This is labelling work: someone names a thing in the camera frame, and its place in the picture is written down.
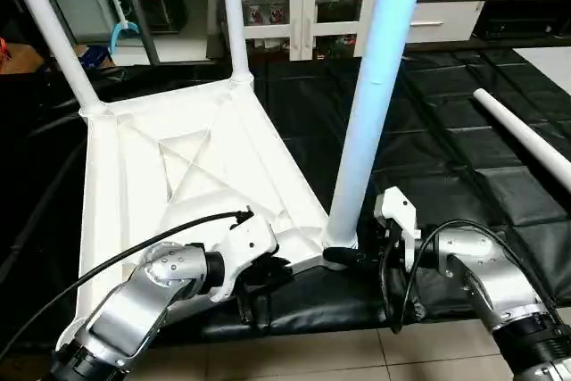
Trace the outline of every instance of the white pole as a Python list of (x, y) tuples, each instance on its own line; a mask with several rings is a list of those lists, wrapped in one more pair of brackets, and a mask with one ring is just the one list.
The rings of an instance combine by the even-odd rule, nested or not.
[(325, 246), (355, 247), (355, 229), (417, 0), (375, 0), (343, 146)]
[(103, 112), (105, 106), (97, 98), (97, 94), (89, 83), (89, 79), (87, 79), (78, 57), (73, 52), (70, 41), (65, 36), (49, 1), (26, 0), (26, 3), (36, 20), (36, 24), (42, 31), (44, 39), (62, 68), (73, 94), (78, 99), (81, 110), (85, 113)]
[(232, 55), (232, 80), (235, 82), (252, 82), (252, 74), (248, 69), (248, 53), (244, 38), (244, 17), (242, 16), (242, 0), (226, 1), (226, 19), (230, 54)]
[(521, 119), (506, 109), (503, 104), (493, 98), (487, 91), (482, 88), (477, 89), (474, 92), (474, 97), (571, 194), (571, 162), (539, 137), (535, 131), (527, 127)]

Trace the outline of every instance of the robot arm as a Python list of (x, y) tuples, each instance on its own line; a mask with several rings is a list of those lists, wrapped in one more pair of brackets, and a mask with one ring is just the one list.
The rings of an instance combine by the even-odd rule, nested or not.
[(197, 294), (226, 301), (238, 275), (276, 249), (270, 226), (259, 216), (230, 230), (210, 252), (198, 244), (155, 244), (57, 352), (46, 379), (123, 379), (168, 322), (173, 303)]
[[(396, 188), (377, 198), (375, 215), (401, 230), (404, 267), (410, 272), (422, 243), (416, 210)], [(559, 324), (525, 274), (489, 236), (474, 228), (442, 230), (429, 265), (456, 281), (492, 334), (516, 380), (571, 380), (571, 328)]]

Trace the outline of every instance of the tile floor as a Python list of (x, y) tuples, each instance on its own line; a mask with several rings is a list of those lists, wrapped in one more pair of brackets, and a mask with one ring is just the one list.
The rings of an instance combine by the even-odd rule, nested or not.
[[(571, 308), (560, 311), (571, 323)], [(478, 320), (151, 351), (129, 381), (511, 380)]]

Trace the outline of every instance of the black foam mat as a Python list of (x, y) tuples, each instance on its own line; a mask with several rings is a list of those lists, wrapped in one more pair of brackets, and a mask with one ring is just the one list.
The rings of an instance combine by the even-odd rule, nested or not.
[[(313, 191), (329, 209), (359, 60), (284, 62), (252, 68), (255, 91)], [(199, 85), (228, 66), (135, 67), (90, 75), (105, 101)], [(514, 249), (545, 273), (558, 304), (571, 304), (571, 203), (557, 184), (471, 98), (478, 87), (571, 157), (571, 96), (511, 50), (408, 54), (381, 137), (362, 211), (360, 241), (375, 196), (399, 186), (419, 225), (477, 220), (504, 231)], [(87, 128), (61, 74), (0, 77), (7, 179), (0, 244), (0, 344), (78, 272)], [(473, 317), (463, 293), (434, 271), (418, 273), (426, 320)], [(18, 342), (49, 349), (73, 318), (62, 300)], [(381, 327), (375, 279), (315, 268), (255, 300), (254, 327), (235, 302), (161, 331), (157, 344)]]

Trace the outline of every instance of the black wire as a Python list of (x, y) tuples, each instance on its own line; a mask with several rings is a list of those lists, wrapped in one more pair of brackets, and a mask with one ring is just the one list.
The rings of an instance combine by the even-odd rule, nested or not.
[(10, 341), (8, 341), (8, 344), (6, 344), (6, 346), (4, 347), (2, 352), (0, 353), (0, 362), (2, 362), (2, 360), (4, 360), (4, 358), (6, 357), (8, 352), (10, 351), (10, 348), (18, 340), (18, 338), (21, 336), (21, 334), (23, 334), (24, 331), (29, 327), (29, 325), (31, 325), (39, 316), (41, 316), (44, 313), (44, 311), (46, 311), (48, 308), (50, 308), (52, 305), (54, 305), (56, 302), (58, 302), (60, 299), (62, 299), (63, 296), (65, 296), (69, 292), (77, 289), (78, 287), (84, 285), (91, 278), (95, 277), (100, 272), (108, 269), (111, 265), (129, 257), (131, 254), (137, 253), (137, 252), (145, 249), (146, 247), (148, 247), (150, 245), (158, 243), (159, 241), (163, 240), (164, 238), (167, 238), (169, 236), (174, 236), (175, 234), (177, 234), (181, 231), (184, 231), (185, 229), (189, 229), (189, 228), (195, 227), (197, 225), (201, 225), (201, 224), (206, 223), (206, 222), (211, 222), (213, 220), (226, 219), (226, 218), (237, 218), (237, 217), (245, 215), (246, 213), (247, 212), (244, 212), (244, 211), (228, 211), (225, 213), (212, 214), (210, 216), (204, 216), (203, 218), (200, 218), (200, 219), (191, 220), (190, 222), (183, 223), (182, 225), (178, 225), (177, 227), (174, 227), (173, 229), (169, 229), (168, 231), (161, 232), (159, 235), (154, 236), (152, 238), (149, 238), (148, 240), (144, 241), (143, 243), (134, 245), (133, 247), (129, 247), (126, 251), (121, 252), (121, 253), (113, 256), (112, 258), (108, 259), (107, 261), (97, 265), (95, 268), (88, 271), (88, 273), (86, 273), (83, 276), (81, 276), (80, 278), (78, 278), (74, 283), (72, 283), (70, 286), (68, 286), (65, 290), (58, 293), (58, 295), (56, 295), (50, 302), (48, 302), (46, 305), (44, 305), (42, 308), (40, 308), (39, 311), (36, 312), (36, 314), (34, 314), (26, 323), (24, 323), (24, 325), (22, 327), (20, 327), (20, 329), (18, 329), (18, 332), (16, 332), (16, 334), (10, 339)]
[[(392, 228), (393, 228), (394, 224), (390, 220), (389, 220), (389, 222), (390, 223), (387, 224), (387, 231), (393, 232)], [(398, 331), (400, 331), (400, 329), (398, 329), (398, 331), (395, 331), (395, 329), (397, 328), (397, 325), (394, 324), (393, 305), (391, 304), (391, 300), (390, 300), (389, 292), (388, 292), (388, 287), (386, 285), (386, 268), (388, 266), (389, 256), (391, 255), (393, 248), (396, 246), (396, 244), (401, 239), (401, 235), (392, 233), (389, 235), (389, 237), (390, 237), (390, 241), (389, 241), (388, 245), (386, 246), (385, 251), (383, 252), (383, 258), (381, 259), (381, 263), (379, 265), (379, 280), (380, 280), (380, 284), (381, 284), (381, 297), (383, 300), (383, 306), (385, 308), (386, 321), (388, 322), (389, 326), (391, 327), (391, 330), (395, 334), (398, 334)]]
[[(418, 256), (415, 259), (414, 263), (412, 264), (412, 269), (410, 270), (410, 277), (409, 281), (407, 282), (407, 288), (404, 294), (404, 300), (402, 301), (402, 308), (399, 317), (399, 322), (398, 324), (394, 325), (394, 327), (391, 327), (392, 331), (395, 334), (401, 331), (402, 325), (404, 324), (406, 304), (410, 296), (410, 290), (412, 289), (412, 284), (414, 283), (414, 279), (417, 274), (418, 266), (420, 265), (422, 254), (424, 253), (426, 248), (430, 245), (430, 243), (434, 241), (434, 238), (438, 235), (439, 232), (442, 232), (448, 228), (458, 228), (458, 227), (472, 227), (480, 231), (484, 235), (486, 235), (491, 240), (493, 240), (494, 243), (498, 244), (501, 247), (501, 249), (507, 254), (507, 256), (511, 259), (511, 261), (514, 262), (517, 265), (517, 267), (524, 273), (525, 277), (532, 284), (532, 286), (534, 285), (534, 282), (530, 278), (531, 276), (529, 275), (528, 270), (525, 267), (524, 261), (520, 257), (518, 257), (516, 253), (513, 250), (511, 250), (511, 248), (503, 240), (501, 240), (498, 236), (496, 236), (493, 233), (493, 231), (491, 231), (488, 227), (480, 223), (474, 222), (473, 220), (467, 220), (467, 219), (449, 220), (436, 227), (436, 229), (430, 233), (430, 235), (426, 238), (424, 243), (418, 249)], [(550, 315), (553, 317), (554, 321), (557, 324), (563, 324), (563, 320), (557, 313), (557, 309), (555, 308), (555, 304), (552, 302), (551, 297), (542, 296), (542, 299), (543, 299), (543, 304), (546, 306), (547, 310), (549, 311)]]

